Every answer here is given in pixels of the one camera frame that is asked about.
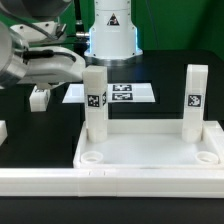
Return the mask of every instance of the warning label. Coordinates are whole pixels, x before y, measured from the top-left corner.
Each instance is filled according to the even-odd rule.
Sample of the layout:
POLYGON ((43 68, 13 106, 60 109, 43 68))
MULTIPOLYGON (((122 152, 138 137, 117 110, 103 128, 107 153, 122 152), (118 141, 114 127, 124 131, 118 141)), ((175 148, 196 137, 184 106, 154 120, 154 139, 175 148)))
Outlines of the warning label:
POLYGON ((109 20, 109 22, 107 23, 108 26, 120 26, 117 17, 115 16, 115 14, 113 14, 109 20))

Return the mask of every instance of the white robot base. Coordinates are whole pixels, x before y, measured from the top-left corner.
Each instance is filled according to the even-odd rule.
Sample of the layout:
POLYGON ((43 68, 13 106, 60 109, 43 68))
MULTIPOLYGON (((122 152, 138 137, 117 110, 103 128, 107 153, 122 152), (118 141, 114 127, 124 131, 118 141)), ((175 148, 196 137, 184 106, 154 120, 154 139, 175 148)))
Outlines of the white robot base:
POLYGON ((131 1, 95 1, 95 23, 90 28, 87 63, 116 66, 138 61, 138 30, 131 21, 131 1))

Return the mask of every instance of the white post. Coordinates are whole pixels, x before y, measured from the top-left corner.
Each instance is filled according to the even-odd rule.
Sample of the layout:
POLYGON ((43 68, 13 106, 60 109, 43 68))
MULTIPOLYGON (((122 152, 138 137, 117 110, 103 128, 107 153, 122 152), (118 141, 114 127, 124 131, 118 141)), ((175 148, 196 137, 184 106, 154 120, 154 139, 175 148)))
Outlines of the white post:
POLYGON ((107 68, 89 66, 83 72, 83 81, 88 138, 94 143, 105 141, 108 124, 107 68))
POLYGON ((202 138, 207 77, 207 65, 188 65, 182 132, 183 140, 188 143, 202 138))

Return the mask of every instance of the white block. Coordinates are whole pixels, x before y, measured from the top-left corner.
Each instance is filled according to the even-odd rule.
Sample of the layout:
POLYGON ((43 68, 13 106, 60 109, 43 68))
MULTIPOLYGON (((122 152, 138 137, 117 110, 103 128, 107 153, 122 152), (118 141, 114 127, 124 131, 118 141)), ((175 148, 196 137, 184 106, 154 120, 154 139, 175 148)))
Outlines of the white block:
POLYGON ((108 122, 107 68, 89 66, 83 72, 83 81, 88 138, 91 142, 105 141, 108 122))
POLYGON ((188 65, 182 137, 189 143, 202 138, 207 78, 207 65, 188 65))
POLYGON ((32 112, 44 112, 50 100, 50 90, 38 90, 37 86, 34 87, 30 96, 30 108, 32 112))
POLYGON ((5 121, 0 121, 0 146, 5 141, 7 136, 8 136, 8 134, 7 134, 5 121))

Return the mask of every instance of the small white cube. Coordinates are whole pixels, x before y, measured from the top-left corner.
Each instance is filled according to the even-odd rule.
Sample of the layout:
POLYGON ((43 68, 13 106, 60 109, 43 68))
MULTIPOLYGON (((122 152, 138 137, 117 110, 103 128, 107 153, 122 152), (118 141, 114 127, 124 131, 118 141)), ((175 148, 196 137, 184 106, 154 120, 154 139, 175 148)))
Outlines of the small white cube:
POLYGON ((85 91, 104 91, 107 88, 107 67, 89 66, 83 71, 85 91))
POLYGON ((50 96, 51 96, 50 90, 38 90, 37 86, 35 86, 30 96, 31 112, 46 111, 50 100, 50 96))
POLYGON ((5 121, 0 121, 0 146, 5 141, 7 136, 8 136, 8 134, 7 134, 5 121))

